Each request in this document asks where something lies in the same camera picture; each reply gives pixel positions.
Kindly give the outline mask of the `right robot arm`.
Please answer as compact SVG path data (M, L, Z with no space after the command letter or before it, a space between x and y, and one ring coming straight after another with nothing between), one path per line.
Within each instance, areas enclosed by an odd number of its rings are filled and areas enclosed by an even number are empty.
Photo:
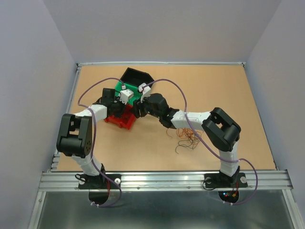
M136 118L154 116L166 128L205 132L219 150L221 162L219 173L211 176L208 187L232 187L236 184L240 171L237 146L241 128L223 109L216 107L210 112L186 112L171 108L161 94L155 93L134 101L132 113Z

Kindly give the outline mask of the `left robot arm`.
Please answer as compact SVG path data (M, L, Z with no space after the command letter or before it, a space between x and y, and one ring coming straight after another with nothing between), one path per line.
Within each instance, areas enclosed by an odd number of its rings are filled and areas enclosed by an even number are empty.
M76 174L79 189L100 189L119 187L105 174L105 168L95 156L93 149L96 139L96 125L112 115L121 117L129 97L124 90L104 88L102 96L92 105L75 114L64 114L61 118L56 148L67 157L71 157L81 167L83 173Z

